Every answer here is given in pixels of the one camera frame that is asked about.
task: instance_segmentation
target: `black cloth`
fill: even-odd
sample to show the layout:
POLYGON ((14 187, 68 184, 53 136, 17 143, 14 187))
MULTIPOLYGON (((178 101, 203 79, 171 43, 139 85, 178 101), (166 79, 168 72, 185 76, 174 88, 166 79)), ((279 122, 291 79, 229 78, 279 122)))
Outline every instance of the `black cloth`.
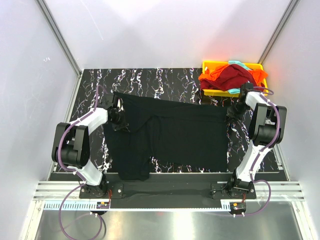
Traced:
POLYGON ((129 132, 104 124, 112 167, 123 180, 146 180, 149 161, 227 170, 225 107, 114 93, 123 100, 129 132))

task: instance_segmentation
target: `yellow plastic basket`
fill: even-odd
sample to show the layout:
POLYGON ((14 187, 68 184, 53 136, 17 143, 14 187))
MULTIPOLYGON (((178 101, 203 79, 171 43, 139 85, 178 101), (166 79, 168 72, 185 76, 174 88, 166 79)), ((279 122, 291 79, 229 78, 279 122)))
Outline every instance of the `yellow plastic basket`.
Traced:
MULTIPOLYGON (((208 69, 216 69, 216 67, 227 65, 227 64, 228 64, 227 61, 203 61, 202 73, 203 74, 205 73, 206 67, 208 67, 208 69)), ((244 63, 244 64, 252 70, 264 69, 262 65, 258 63, 244 63)), ((268 87, 266 79, 263 79, 263 84, 266 88, 268 87)), ((206 96, 220 96, 220 97, 234 97, 234 98, 239 97, 239 93, 230 94, 228 91, 222 91, 222 90, 203 89, 203 92, 204 92, 204 95, 206 96)))

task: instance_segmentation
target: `metallic floor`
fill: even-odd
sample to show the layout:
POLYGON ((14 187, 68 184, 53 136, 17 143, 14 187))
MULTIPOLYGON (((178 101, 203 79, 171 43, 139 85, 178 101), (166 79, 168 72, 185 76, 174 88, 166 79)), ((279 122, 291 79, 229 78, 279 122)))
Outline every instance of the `metallic floor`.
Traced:
MULTIPOLYGON (((248 202, 247 212, 261 206, 248 202)), ((64 226, 84 211, 63 211, 64 226)), ((271 202, 260 214, 233 218, 224 212, 107 212, 98 240, 301 240, 293 208, 288 202, 271 202)), ((99 220, 86 216, 66 232, 77 240, 92 238, 99 220)), ((42 214, 36 240, 67 239, 60 231, 58 211, 42 214)))

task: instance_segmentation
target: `dark red cloth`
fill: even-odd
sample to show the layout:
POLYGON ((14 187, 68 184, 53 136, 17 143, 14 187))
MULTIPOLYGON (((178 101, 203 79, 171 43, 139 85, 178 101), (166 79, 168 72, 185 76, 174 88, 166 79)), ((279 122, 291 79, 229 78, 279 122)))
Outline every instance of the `dark red cloth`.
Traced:
POLYGON ((256 81, 250 72, 242 66, 231 64, 220 73, 215 81, 207 79, 201 80, 200 88, 227 91, 229 89, 238 89, 242 84, 247 83, 248 81, 253 83, 253 86, 257 86, 256 81))

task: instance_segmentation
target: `white panel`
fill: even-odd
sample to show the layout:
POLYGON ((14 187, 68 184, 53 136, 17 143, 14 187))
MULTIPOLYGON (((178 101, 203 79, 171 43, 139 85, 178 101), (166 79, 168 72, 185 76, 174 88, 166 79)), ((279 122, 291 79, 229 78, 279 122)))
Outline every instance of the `white panel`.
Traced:
POLYGON ((289 0, 46 0, 81 68, 256 63, 289 0))
POLYGON ((300 1, 264 69, 277 105, 288 109, 281 148, 289 174, 300 181, 320 233, 320 2, 300 1))
POLYGON ((0 3, 0 233, 19 239, 76 75, 36 1, 0 3))

